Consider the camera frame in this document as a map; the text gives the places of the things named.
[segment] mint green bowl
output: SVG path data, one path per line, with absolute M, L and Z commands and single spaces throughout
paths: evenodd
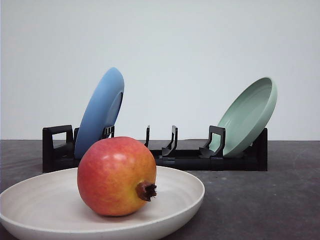
M 268 77 L 255 81 L 238 96 L 217 125 L 225 128 L 224 157 L 242 156 L 266 127 L 276 102 L 277 87 Z M 214 135 L 209 148 L 215 151 L 219 146 L 220 136 Z

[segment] black dish rack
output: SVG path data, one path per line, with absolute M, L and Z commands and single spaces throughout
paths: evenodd
M 79 128 L 71 125 L 45 127 L 42 129 L 42 172 L 75 168 L 80 159 L 75 159 L 74 148 Z M 53 135 L 66 133 L 66 142 L 54 146 Z M 213 134 L 220 135 L 220 146 L 216 151 L 209 149 Z M 115 126 L 105 127 L 101 139 L 114 137 Z M 223 156 L 226 129 L 209 126 L 208 139 L 204 146 L 195 149 L 177 148 L 178 128 L 173 125 L 169 144 L 161 149 L 150 149 L 156 165 L 180 170 L 208 170 L 208 171 L 267 171 L 268 170 L 268 130 L 264 128 L 253 143 L 243 151 L 241 157 L 227 158 Z M 146 128 L 144 145 L 149 147 L 150 126 Z

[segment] black plastic prong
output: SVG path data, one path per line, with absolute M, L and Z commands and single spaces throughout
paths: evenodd
M 213 134 L 220 135 L 220 146 L 216 151 L 210 150 L 209 146 L 212 142 Z M 209 126 L 209 136 L 208 141 L 205 143 L 203 147 L 199 147 L 199 151 L 202 156 L 205 158 L 223 158 L 223 150 L 226 145 L 226 129 L 218 126 Z
M 107 139 L 111 135 L 111 138 L 115 136 L 115 126 L 107 126 L 103 129 L 101 139 Z
M 178 128 L 172 125 L 171 141 L 167 147 L 163 147 L 161 152 L 163 157 L 170 157 L 178 145 Z
M 149 137 L 150 137 L 150 125 L 146 127 L 146 136 L 145 136 L 145 143 L 144 143 L 146 147 L 148 147 L 149 145 Z

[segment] blue plate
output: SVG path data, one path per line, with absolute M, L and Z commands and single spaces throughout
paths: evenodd
M 77 134 L 74 157 L 81 159 L 92 144 L 100 140 L 105 127 L 116 123 L 125 89 L 121 73 L 115 67 L 109 69 L 86 107 Z

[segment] pomegranate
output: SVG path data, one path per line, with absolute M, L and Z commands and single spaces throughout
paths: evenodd
M 77 186 L 82 200 L 104 216 L 131 214 L 156 194 L 156 162 L 141 142 L 127 136 L 94 143 L 82 157 Z

